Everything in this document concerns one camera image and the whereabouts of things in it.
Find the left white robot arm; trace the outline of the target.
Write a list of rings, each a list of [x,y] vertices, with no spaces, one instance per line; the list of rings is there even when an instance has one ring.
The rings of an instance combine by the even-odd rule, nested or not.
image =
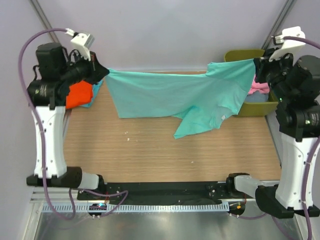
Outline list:
[[[38,46],[35,53],[38,64],[33,70],[41,78],[34,78],[27,93],[34,108],[36,166],[26,183],[34,187],[88,190],[93,199],[101,200],[106,194],[103,177],[66,164],[63,121],[70,86],[80,81],[96,85],[109,70],[99,63],[94,52],[78,43],[71,52],[59,43],[46,43]]]

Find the teal t shirt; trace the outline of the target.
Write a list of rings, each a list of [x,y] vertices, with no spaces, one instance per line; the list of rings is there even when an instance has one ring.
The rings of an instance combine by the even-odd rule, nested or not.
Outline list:
[[[237,115],[251,88],[252,59],[212,62],[202,74],[165,74],[111,69],[106,84],[118,117],[176,117],[179,139],[218,129]]]

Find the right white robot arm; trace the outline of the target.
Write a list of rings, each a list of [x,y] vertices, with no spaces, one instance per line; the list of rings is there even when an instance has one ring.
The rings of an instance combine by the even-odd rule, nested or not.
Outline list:
[[[231,173],[225,192],[255,199],[258,208],[279,219],[294,215],[318,217],[313,202],[314,166],[320,147],[320,60],[304,55],[294,60],[292,53],[277,59],[264,55],[254,59],[256,80],[267,83],[278,105],[276,119],[283,141],[281,176],[276,185],[266,185],[247,173]]]

